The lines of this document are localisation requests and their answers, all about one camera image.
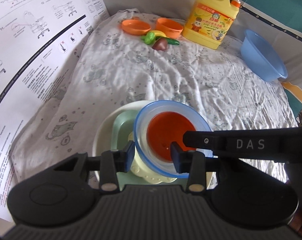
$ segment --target star-patterned trim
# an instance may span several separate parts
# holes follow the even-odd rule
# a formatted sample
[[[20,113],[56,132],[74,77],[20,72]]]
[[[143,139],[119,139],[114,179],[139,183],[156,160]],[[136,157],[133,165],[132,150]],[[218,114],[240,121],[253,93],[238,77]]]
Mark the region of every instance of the star-patterned trim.
[[[280,26],[277,26],[276,24],[270,22],[269,20],[263,18],[262,16],[250,11],[249,9],[245,8],[243,5],[240,5],[240,9],[251,14],[252,16],[256,17],[257,19],[259,19],[260,21],[272,26],[273,28],[276,28],[277,30],[281,31],[281,32],[284,32],[288,35],[290,35],[291,37],[293,38],[296,38],[298,41],[302,41],[302,37],[296,35],[295,33],[289,31],[289,30],[285,30],[284,28],[280,27]]]

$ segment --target yellow jug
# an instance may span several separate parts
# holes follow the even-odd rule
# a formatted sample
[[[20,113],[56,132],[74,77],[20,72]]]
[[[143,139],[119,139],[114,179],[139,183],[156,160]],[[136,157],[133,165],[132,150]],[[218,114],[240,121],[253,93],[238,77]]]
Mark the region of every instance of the yellow jug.
[[[240,0],[196,0],[182,35],[200,45],[217,49],[236,18]]]

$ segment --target green toy vegetable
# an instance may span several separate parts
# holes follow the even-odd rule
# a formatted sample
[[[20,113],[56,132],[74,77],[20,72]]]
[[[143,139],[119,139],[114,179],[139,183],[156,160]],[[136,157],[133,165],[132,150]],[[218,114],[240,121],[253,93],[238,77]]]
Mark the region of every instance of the green toy vegetable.
[[[170,45],[180,45],[180,42],[175,40],[175,39],[170,39],[170,38],[165,38],[168,41],[168,44]]]
[[[155,42],[155,34],[153,32],[148,32],[144,38],[144,43],[150,45],[153,42]]]

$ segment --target orange pump nozzle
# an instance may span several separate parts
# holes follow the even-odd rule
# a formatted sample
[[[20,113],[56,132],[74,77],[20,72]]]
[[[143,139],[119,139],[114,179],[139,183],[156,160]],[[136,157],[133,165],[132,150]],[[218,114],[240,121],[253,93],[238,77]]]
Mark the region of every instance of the orange pump nozzle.
[[[232,0],[231,4],[237,8],[240,8],[241,5],[240,0]]]

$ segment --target instruction sheet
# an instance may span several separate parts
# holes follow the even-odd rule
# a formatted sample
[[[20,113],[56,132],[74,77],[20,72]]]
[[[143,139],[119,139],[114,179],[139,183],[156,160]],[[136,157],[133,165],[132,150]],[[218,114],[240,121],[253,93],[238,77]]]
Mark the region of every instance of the instruction sheet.
[[[103,0],[0,0],[0,218],[16,179],[14,139],[50,98],[61,100]]]

